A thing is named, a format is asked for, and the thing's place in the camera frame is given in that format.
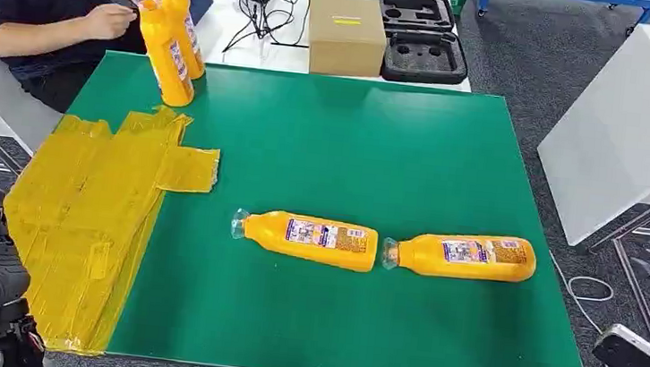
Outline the person's right hand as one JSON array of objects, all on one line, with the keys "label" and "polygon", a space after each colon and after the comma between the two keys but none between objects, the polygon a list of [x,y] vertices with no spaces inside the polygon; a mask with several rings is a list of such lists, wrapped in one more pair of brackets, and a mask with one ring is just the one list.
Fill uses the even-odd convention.
[{"label": "person's right hand", "polygon": [[101,4],[82,19],[82,38],[84,40],[120,38],[136,18],[137,15],[129,7],[120,4]]}]

